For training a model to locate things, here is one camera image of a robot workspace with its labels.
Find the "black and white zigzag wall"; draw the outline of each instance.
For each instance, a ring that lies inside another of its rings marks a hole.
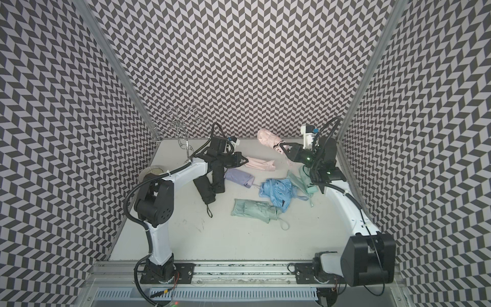
[[[0,24],[0,305],[71,304],[155,146],[69,0]]]
[[[418,306],[491,306],[491,1],[411,1],[344,139]]]
[[[215,121],[239,137],[298,136],[344,115],[394,2],[87,1],[154,119],[197,106],[193,137]]]

